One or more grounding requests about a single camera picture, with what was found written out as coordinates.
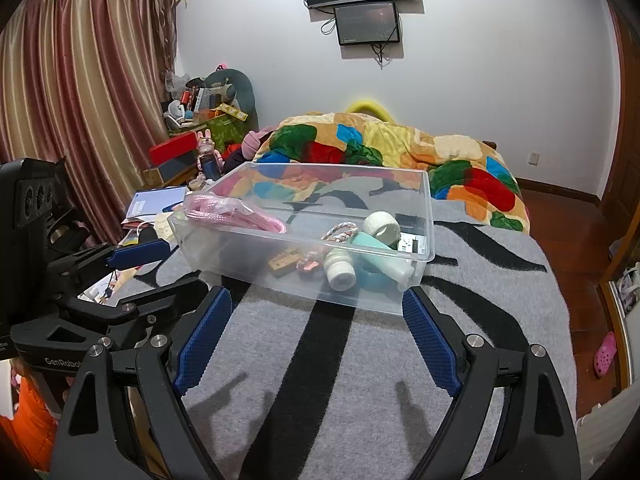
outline white bottle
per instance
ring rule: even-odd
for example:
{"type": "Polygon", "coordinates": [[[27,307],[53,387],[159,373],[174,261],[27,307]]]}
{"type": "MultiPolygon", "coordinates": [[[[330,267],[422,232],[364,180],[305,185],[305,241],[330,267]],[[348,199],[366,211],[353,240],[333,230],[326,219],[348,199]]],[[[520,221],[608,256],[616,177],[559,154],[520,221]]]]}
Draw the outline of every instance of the white bottle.
{"type": "Polygon", "coordinates": [[[350,289],[356,284],[353,259],[344,249],[333,249],[324,259],[324,272],[329,286],[338,292],[350,289]]]}
{"type": "MultiPolygon", "coordinates": [[[[388,249],[380,240],[363,232],[356,234],[350,242],[352,245],[388,249]]],[[[377,267],[380,272],[398,282],[398,290],[407,290],[409,288],[409,279],[414,275],[415,269],[407,260],[396,256],[367,253],[363,254],[362,257],[371,265],[377,267]]]]}

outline pink bunny toy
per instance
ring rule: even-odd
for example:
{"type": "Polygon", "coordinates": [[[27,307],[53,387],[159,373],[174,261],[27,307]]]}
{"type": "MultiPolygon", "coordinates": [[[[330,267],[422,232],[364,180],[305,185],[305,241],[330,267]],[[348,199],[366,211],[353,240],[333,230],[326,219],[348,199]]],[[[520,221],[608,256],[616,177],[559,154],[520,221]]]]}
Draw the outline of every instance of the pink bunny toy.
{"type": "Polygon", "coordinates": [[[207,129],[204,133],[198,132],[198,169],[200,171],[202,171],[201,160],[211,155],[216,158],[218,171],[222,171],[225,161],[222,160],[222,155],[220,155],[215,143],[211,139],[211,130],[207,129]]]}

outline clear plastic storage box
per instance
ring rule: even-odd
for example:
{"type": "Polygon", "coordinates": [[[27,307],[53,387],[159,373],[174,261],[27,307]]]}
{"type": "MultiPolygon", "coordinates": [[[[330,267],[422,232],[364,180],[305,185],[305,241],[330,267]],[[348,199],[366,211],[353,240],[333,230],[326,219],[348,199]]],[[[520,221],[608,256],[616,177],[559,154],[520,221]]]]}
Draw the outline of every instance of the clear plastic storage box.
{"type": "Polygon", "coordinates": [[[240,198],[287,224],[287,233],[218,226],[204,227],[183,210],[169,217],[185,258],[195,269],[303,296],[369,310],[401,314],[402,293],[418,285],[434,257],[429,179],[425,171],[337,164],[255,164],[246,162],[208,188],[218,196],[240,198]],[[401,247],[374,248],[326,242],[321,237],[341,222],[362,227],[375,211],[395,217],[401,247]],[[333,290],[322,265],[312,273],[295,265],[275,271],[274,259],[295,260],[310,251],[348,251],[356,284],[333,290]],[[398,283],[370,265],[374,256],[388,264],[413,267],[407,282],[398,283]]]}

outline white radiator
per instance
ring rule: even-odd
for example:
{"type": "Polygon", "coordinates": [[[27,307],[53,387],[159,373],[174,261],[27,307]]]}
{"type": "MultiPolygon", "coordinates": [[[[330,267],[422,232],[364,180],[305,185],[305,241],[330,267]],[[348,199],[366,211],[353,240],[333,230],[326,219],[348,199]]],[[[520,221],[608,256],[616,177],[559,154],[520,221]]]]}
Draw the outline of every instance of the white radiator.
{"type": "Polygon", "coordinates": [[[576,435],[580,451],[582,480],[593,475],[620,437],[625,433],[640,406],[640,381],[620,392],[603,406],[597,406],[589,415],[578,420],[576,435]]]}

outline pink jump rope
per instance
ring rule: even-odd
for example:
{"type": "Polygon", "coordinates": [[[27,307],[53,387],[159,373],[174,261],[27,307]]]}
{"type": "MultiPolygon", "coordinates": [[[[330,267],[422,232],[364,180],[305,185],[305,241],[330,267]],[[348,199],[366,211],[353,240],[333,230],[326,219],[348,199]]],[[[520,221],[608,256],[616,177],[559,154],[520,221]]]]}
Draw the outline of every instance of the pink jump rope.
{"type": "Polygon", "coordinates": [[[264,211],[249,207],[237,198],[221,198],[209,194],[192,194],[185,199],[187,218],[199,224],[260,229],[271,233],[286,233],[287,225],[264,211]]]}

